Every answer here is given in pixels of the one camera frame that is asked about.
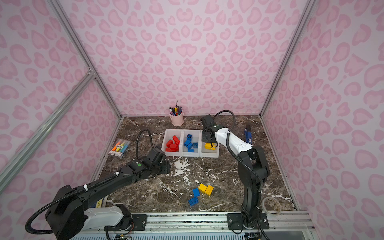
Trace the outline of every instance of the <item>blue building block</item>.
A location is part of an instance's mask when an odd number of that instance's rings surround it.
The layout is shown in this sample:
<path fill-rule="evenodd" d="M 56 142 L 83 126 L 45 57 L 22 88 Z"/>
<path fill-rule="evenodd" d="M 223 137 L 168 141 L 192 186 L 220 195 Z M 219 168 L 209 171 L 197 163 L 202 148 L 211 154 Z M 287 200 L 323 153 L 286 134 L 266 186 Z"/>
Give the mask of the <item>blue building block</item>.
<path fill-rule="evenodd" d="M 197 197 L 193 197 L 193 198 L 189 199 L 188 202 L 189 202 L 189 205 L 192 207 L 193 205 L 198 204 L 199 200 L 197 199 Z"/>
<path fill-rule="evenodd" d="M 191 140 L 186 140 L 185 142 L 184 142 L 184 146 L 186 146 L 186 147 L 188 147 L 188 145 L 191 143 Z"/>
<path fill-rule="evenodd" d="M 193 191 L 193 196 L 195 197 L 199 197 L 200 196 L 200 192 L 199 192 L 199 189 L 195 188 Z"/>

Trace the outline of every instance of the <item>roll of clear tape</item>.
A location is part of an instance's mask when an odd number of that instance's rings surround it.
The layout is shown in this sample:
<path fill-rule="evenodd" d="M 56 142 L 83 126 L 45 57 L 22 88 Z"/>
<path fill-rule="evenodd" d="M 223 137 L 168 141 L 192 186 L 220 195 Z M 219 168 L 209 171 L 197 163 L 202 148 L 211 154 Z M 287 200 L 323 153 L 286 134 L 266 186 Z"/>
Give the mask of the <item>roll of clear tape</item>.
<path fill-rule="evenodd" d="M 277 205 L 277 213 L 272 214 L 272 213 L 268 212 L 268 210 L 265 208 L 265 201 L 267 201 L 267 200 L 272 200 L 272 202 L 276 203 L 276 205 Z M 280 215 L 280 213 L 281 213 L 281 204 L 274 197 L 266 197 L 262 201 L 262 209 L 263 209 L 263 211 L 265 212 L 266 215 L 271 216 L 271 217 L 273 217 L 273 216 L 275 217 L 275 216 Z"/>

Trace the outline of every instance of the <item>diagonal metal bar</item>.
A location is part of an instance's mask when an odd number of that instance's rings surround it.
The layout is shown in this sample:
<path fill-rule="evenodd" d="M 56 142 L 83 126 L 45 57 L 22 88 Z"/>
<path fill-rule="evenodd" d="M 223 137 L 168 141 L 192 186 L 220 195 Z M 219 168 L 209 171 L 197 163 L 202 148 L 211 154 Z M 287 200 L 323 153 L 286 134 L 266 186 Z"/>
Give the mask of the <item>diagonal metal bar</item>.
<path fill-rule="evenodd" d="M 265 103 L 262 107 L 262 110 L 260 111 L 260 117 L 263 117 L 266 110 L 268 109 L 268 105 L 272 100 L 273 94 L 276 91 L 276 88 L 281 81 L 281 78 L 285 72 L 285 69 L 287 68 L 289 61 L 293 55 L 293 52 L 295 51 L 295 48 L 297 44 L 299 43 L 301 36 L 304 33 L 304 30 L 313 14 L 313 12 L 316 9 L 317 3 L 319 0 L 308 0 L 304 7 L 303 14 L 301 15 L 301 18 L 299 20 L 299 23 L 294 31 L 294 34 L 292 36 L 292 40 L 289 43 L 289 46 L 287 48 L 287 51 L 283 57 L 283 60 L 281 62 L 281 65 L 279 66 L 279 69 L 277 70 L 277 74 L 275 76 L 275 79 L 273 80 L 272 86 L 268 92 L 267 98 L 265 100 Z"/>
<path fill-rule="evenodd" d="M 91 58 L 89 57 L 89 55 L 87 54 L 87 52 L 85 50 L 85 47 L 81 43 L 80 38 L 78 37 L 77 33 L 73 29 L 72 24 L 71 24 L 67 14 L 65 13 L 65 11 L 63 9 L 63 6 L 60 4 L 60 2 L 58 0 L 47 0 L 47 2 L 49 3 L 49 5 L 51 5 L 52 10 L 55 12 L 59 22 L 63 26 L 68 37 L 73 42 L 74 47 L 77 49 L 80 57 L 83 59 L 85 64 L 88 66 L 88 69 L 92 70 L 96 74 L 96 82 L 97 82 L 98 86 L 100 87 L 101 92 L 103 93 L 103 95 L 107 99 L 107 102 L 109 103 L 109 105 L 113 108 L 117 118 L 121 119 L 120 110 L 118 109 L 115 101 L 113 100 L 112 96 L 109 94 L 107 88 L 105 87 L 103 81 L 101 80 L 101 77 L 100 77 L 99 73 L 97 72 L 97 69 L 93 65 Z"/>
<path fill-rule="evenodd" d="M 5 190 L 8 184 L 20 172 L 33 153 L 44 142 L 45 138 L 60 122 L 68 109 L 73 105 L 77 98 L 86 89 L 94 74 L 89 72 L 80 81 L 80 83 L 70 92 L 70 94 L 61 102 L 48 119 L 36 130 L 35 134 L 28 140 L 25 146 L 11 158 L 0 174 L 0 194 Z"/>

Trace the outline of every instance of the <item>pink wallpaper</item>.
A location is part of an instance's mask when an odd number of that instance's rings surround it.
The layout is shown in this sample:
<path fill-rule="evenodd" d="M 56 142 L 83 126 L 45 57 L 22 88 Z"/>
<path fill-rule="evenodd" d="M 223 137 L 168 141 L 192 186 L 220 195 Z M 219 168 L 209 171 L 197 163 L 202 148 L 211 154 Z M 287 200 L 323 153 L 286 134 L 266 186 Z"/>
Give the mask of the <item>pink wallpaper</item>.
<path fill-rule="evenodd" d="M 324 240 L 384 238 L 384 1 L 321 0 L 266 116 Z"/>
<path fill-rule="evenodd" d="M 116 121 L 100 89 L 91 82 L 0 196 L 1 239 L 53 236 L 26 233 L 25 222 L 52 201 L 59 188 L 90 181 Z M 49 229 L 44 214 L 32 226 Z"/>
<path fill-rule="evenodd" d="M 306 0 L 62 0 L 123 114 L 260 112 Z"/>
<path fill-rule="evenodd" d="M 0 2 L 0 171 L 85 75 L 44 0 Z"/>

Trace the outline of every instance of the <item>bin of blue blocks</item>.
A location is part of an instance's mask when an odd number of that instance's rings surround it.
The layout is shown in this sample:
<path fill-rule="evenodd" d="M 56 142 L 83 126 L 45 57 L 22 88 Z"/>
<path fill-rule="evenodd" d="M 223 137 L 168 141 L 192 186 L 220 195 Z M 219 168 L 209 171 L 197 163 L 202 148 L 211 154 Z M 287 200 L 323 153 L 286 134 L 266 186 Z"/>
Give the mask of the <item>bin of blue blocks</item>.
<path fill-rule="evenodd" d="M 189 201 L 189 205 L 192 207 L 193 205 L 196 205 L 199 203 L 199 200 L 197 199 L 198 196 L 200 196 L 199 190 L 195 188 L 193 191 L 194 197 L 191 198 Z"/>
<path fill-rule="evenodd" d="M 188 148 L 188 152 L 195 152 L 193 148 L 198 148 L 199 144 L 197 142 L 192 143 L 192 135 L 188 134 L 187 135 L 187 140 L 184 142 L 184 146 Z"/>

